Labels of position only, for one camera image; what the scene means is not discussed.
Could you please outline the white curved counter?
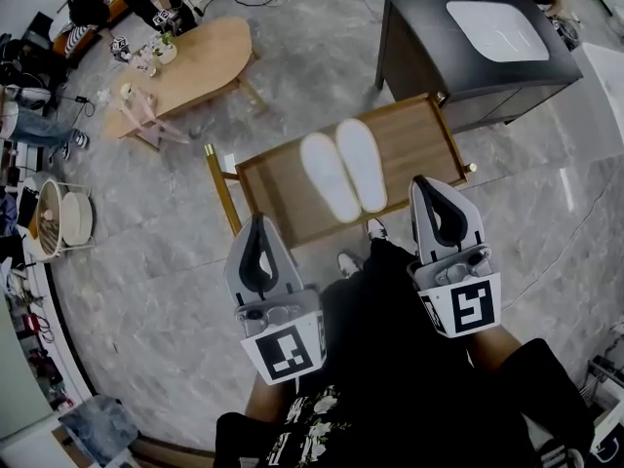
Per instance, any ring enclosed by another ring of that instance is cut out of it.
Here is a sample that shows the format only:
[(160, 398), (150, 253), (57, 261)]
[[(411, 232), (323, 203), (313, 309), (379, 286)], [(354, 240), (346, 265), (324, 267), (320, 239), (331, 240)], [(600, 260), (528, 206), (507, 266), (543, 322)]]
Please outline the white curved counter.
[(19, 339), (5, 294), (0, 291), (0, 462), (8, 468), (76, 468), (53, 432), (60, 427), (59, 417), (91, 399), (96, 389), (86, 374), (74, 347), (59, 303), (59, 297), (48, 263), (36, 262), (24, 255), (26, 274), (33, 293), (42, 298), (32, 311), (50, 326), (54, 340), (43, 341), (63, 378), (64, 393), (70, 404), (59, 411), (47, 402), (34, 371), (24, 353), (26, 343), (34, 338)]

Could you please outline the black bag pile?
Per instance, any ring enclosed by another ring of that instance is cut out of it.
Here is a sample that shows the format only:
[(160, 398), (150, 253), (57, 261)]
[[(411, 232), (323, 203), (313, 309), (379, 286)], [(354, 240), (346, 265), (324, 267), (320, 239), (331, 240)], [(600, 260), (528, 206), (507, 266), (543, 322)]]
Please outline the black bag pile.
[(0, 35), (0, 84), (60, 91), (67, 81), (66, 60), (27, 40)]

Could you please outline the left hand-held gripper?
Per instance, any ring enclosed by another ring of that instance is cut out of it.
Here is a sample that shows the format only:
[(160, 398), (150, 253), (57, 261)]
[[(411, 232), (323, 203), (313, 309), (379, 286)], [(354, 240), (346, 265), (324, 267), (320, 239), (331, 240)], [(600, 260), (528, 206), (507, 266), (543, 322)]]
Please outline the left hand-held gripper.
[(323, 366), (327, 345), (320, 298), (313, 290), (294, 292), (298, 272), (293, 257), (265, 214), (254, 214), (236, 236), (224, 279), (234, 302), (248, 303), (235, 312), (245, 332), (241, 344), (266, 384)]

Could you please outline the oval wooden coffee table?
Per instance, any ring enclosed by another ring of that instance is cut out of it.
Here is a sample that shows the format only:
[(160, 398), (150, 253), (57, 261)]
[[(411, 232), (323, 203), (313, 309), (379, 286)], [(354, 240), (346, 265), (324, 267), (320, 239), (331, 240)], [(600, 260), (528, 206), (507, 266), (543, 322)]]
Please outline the oval wooden coffee table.
[(249, 24), (240, 17), (221, 17), (178, 36), (177, 56), (150, 78), (130, 67), (111, 83), (103, 134), (109, 139), (133, 137), (153, 150), (158, 147), (138, 134), (138, 128), (118, 108), (121, 88), (129, 83), (152, 95), (155, 115), (163, 118), (229, 93), (246, 89), (256, 105), (267, 104), (244, 77), (256, 58)]

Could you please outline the pink ribbon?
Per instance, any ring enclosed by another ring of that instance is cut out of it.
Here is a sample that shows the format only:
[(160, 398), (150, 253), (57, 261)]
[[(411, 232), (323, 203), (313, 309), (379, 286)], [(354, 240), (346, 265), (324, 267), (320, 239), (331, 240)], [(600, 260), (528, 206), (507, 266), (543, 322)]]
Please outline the pink ribbon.
[(162, 138), (181, 144), (190, 143), (191, 137), (187, 133), (156, 116), (155, 96), (134, 87), (133, 93), (132, 107), (127, 108), (119, 104), (119, 111), (131, 123), (139, 136)]

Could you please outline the person's black trousers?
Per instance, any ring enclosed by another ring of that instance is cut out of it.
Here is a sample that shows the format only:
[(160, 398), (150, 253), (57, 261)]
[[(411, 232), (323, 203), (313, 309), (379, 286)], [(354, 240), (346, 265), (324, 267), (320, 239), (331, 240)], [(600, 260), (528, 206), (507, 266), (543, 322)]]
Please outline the person's black trousers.
[(413, 254), (374, 239), (370, 256), (348, 279), (321, 294), (328, 358), (327, 384), (447, 405), (469, 376), (461, 343), (438, 334), (408, 274)]

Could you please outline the white insole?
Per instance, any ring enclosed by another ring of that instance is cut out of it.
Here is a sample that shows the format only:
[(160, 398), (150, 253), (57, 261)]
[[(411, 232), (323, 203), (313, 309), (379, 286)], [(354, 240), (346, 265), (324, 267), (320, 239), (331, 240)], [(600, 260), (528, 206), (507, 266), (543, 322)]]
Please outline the white insole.
[(387, 205), (381, 157), (373, 133), (358, 119), (338, 124), (335, 142), (362, 209), (374, 214)]

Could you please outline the striped cushion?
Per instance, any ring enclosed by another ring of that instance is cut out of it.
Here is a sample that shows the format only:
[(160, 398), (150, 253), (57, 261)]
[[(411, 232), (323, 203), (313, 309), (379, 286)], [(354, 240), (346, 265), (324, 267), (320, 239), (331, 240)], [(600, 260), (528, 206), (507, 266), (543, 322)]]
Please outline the striped cushion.
[(97, 30), (95, 26), (76, 26), (74, 25), (67, 34), (65, 43), (65, 53), (71, 55), (72, 51), (76, 49), (79, 44), (89, 36), (93, 35)]

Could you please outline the white sink basin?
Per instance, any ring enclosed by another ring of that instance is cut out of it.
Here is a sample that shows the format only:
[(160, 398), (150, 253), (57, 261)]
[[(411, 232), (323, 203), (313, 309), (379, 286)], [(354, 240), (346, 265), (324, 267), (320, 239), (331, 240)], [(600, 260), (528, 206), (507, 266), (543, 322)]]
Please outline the white sink basin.
[(537, 31), (514, 6), (482, 1), (449, 1), (447, 11), (471, 45), (491, 61), (544, 61), (550, 58)]

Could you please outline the person's left forearm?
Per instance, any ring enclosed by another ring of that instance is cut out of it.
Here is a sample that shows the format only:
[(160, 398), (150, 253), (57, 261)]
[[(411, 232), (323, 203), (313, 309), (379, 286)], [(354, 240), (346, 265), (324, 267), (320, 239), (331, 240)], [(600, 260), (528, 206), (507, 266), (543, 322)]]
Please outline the person's left forearm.
[(244, 415), (265, 423), (283, 424), (296, 395), (295, 381), (268, 385), (258, 373)]

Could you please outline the grey blue marbled panel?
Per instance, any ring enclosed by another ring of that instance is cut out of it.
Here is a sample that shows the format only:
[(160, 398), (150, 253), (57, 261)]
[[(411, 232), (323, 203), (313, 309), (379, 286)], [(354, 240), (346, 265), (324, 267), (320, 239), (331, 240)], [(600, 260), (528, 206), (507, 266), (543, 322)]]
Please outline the grey blue marbled panel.
[(121, 402), (102, 394), (58, 420), (77, 448), (100, 468), (106, 468), (138, 437), (137, 426)]

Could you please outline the person's right forearm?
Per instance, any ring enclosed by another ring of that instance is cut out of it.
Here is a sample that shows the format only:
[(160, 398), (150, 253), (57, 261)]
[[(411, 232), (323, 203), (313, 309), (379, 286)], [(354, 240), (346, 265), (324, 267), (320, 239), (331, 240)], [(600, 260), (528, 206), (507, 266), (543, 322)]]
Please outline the person's right forearm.
[(496, 372), (523, 345), (503, 326), (467, 335), (465, 345), (473, 366), (481, 371)]

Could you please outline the wooden shelf cart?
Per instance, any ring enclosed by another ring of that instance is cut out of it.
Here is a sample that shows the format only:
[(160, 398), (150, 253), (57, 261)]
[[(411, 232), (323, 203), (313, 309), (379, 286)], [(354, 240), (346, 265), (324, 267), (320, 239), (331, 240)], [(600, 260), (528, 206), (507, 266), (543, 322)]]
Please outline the wooden shelf cart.
[[(430, 176), (452, 186), (467, 180), (464, 164), (438, 103), (420, 95), (359, 115), (372, 132), (379, 150), (387, 204), (392, 213), (409, 203), (414, 176)], [(251, 213), (267, 215), (289, 248), (297, 248), (347, 229), (333, 216), (300, 159), (300, 139), (294, 139), (223, 171), (211, 145), (206, 161), (229, 226), (234, 234), (243, 227), (230, 195), (228, 181), (239, 182)]]

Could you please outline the dark sink cabinet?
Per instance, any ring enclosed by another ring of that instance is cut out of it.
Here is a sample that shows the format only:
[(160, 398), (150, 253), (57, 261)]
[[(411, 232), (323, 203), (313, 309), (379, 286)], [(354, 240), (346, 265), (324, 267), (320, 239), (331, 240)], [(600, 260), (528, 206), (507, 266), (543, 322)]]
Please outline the dark sink cabinet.
[[(532, 24), (550, 58), (494, 62), (469, 42), (449, 1), (506, 3)], [(552, 23), (530, 0), (384, 0), (376, 85), (394, 100), (428, 94), (454, 133), (509, 124), (582, 77)]]

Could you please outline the person's black printed shirt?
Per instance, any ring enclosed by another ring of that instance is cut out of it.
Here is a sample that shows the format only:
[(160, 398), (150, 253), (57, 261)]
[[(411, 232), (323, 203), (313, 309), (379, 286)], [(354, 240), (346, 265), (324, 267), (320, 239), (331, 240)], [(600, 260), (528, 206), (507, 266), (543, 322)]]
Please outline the person's black printed shirt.
[(475, 368), (447, 405), (304, 379), (283, 424), (229, 412), (214, 468), (583, 468), (595, 429), (547, 343), (533, 339), (496, 372)]

